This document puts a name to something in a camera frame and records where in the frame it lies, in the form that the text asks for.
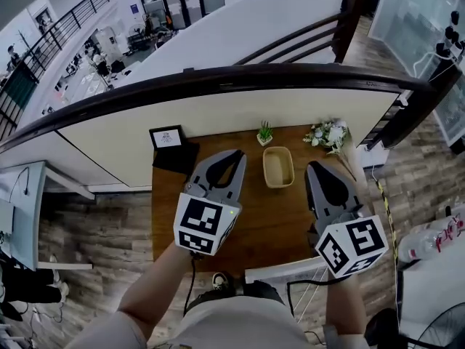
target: water bottle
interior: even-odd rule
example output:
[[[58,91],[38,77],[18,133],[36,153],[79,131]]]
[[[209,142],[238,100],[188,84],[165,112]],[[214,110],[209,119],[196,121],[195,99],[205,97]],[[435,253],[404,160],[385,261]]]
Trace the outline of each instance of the water bottle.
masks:
[[[426,229],[403,237],[399,244],[399,260],[412,262],[439,254],[452,242],[446,230]]]

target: shoe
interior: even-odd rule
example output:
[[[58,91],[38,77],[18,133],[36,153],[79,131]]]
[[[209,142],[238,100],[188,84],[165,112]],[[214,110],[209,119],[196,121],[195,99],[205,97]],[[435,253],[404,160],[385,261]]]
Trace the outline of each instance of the shoe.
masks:
[[[211,280],[213,284],[213,289],[218,289],[224,291],[230,288],[230,282],[227,280],[227,277],[223,273],[215,273]]]
[[[65,302],[66,297],[70,293],[70,287],[68,286],[68,283],[62,282],[61,285],[58,287],[61,293],[61,301],[60,302]]]
[[[50,256],[50,262],[56,263],[58,262],[57,257],[53,254]],[[58,273],[58,270],[53,269],[53,284],[54,286],[59,286],[61,279],[60,279],[60,274]]]

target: white flower bouquet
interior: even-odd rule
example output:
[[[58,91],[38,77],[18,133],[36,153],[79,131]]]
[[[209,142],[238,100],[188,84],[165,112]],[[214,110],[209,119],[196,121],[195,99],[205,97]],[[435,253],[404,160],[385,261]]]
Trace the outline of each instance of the white flower bouquet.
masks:
[[[305,135],[304,142],[311,143],[312,146],[330,148],[331,151],[328,154],[339,155],[346,136],[347,124],[345,121],[324,121],[312,125],[312,130],[308,135]]]

